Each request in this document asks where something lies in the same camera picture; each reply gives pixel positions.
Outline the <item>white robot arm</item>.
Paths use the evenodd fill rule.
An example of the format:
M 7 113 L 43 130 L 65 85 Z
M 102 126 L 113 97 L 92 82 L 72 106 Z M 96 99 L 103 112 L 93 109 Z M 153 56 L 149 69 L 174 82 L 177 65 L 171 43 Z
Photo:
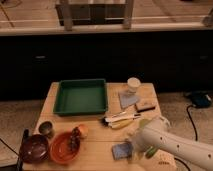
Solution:
M 145 152 L 150 147 L 166 151 L 187 160 L 207 171 L 213 171 L 213 145 L 182 138 L 168 132 L 170 122 L 163 116 L 151 120 L 142 119 L 131 135 L 135 152 Z

